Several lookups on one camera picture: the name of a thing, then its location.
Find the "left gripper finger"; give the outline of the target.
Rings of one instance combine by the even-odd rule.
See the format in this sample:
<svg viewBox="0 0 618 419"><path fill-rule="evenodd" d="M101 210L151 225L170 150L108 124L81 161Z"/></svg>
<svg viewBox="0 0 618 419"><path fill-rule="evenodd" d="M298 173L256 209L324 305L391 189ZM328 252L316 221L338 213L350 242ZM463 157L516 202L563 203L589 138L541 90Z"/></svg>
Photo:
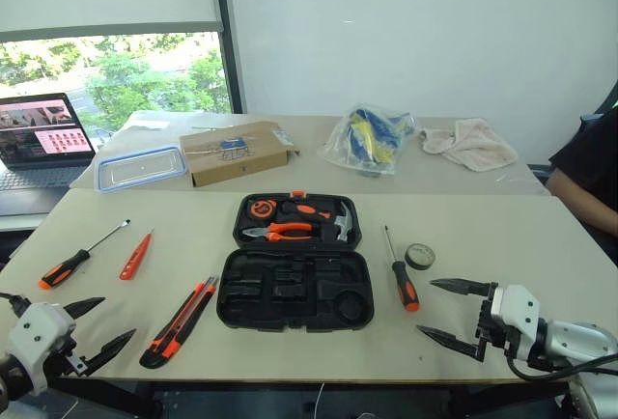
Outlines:
<svg viewBox="0 0 618 419"><path fill-rule="evenodd" d="M104 300L104 297L90 297L67 304L64 306L64 310L71 318L78 319L96 308Z"/></svg>
<svg viewBox="0 0 618 419"><path fill-rule="evenodd" d="M108 362L110 362L113 358L115 358L120 351L125 347L125 345L129 342L131 337L136 332L136 329L130 329L129 331L115 337L110 342L105 344L100 352L94 357L85 361L86 370L84 371L84 375L91 375L96 372L98 369L102 368Z"/></svg>

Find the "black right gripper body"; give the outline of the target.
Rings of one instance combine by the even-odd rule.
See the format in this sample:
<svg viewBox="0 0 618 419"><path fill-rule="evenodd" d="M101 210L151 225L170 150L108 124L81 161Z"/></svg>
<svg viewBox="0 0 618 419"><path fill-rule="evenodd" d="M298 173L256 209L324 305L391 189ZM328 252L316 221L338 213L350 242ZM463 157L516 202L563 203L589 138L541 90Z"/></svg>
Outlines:
<svg viewBox="0 0 618 419"><path fill-rule="evenodd" d="M475 336L478 338L475 359L480 362L485 359L487 344L498 349L504 349L507 342L507 330L496 321L491 312L492 305L495 303L497 287L497 283L490 283L488 296L481 304L475 332Z"/></svg>

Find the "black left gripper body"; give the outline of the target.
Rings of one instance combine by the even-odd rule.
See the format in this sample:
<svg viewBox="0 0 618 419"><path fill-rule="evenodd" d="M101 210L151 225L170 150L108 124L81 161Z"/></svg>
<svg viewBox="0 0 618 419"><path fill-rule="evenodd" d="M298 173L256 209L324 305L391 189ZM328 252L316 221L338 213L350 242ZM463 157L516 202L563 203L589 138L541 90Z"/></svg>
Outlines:
<svg viewBox="0 0 618 419"><path fill-rule="evenodd" d="M54 346L45 360L45 377L56 378L71 374L86 376L89 366L84 357L73 353L75 348L76 342L71 336Z"/></svg>

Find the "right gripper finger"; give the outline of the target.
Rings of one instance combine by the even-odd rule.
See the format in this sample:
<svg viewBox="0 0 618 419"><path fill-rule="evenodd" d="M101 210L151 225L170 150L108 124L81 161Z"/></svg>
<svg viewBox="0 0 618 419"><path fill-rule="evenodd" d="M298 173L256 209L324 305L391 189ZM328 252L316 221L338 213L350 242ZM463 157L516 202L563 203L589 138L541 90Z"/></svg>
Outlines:
<svg viewBox="0 0 618 419"><path fill-rule="evenodd" d="M430 284L450 293L492 297L492 283L482 283L463 278L439 278L431 280Z"/></svg>
<svg viewBox="0 0 618 419"><path fill-rule="evenodd" d="M483 360L483 349L478 345L459 340L455 335L437 328L420 324L417 324L416 328L447 349L456 351L477 361Z"/></svg>

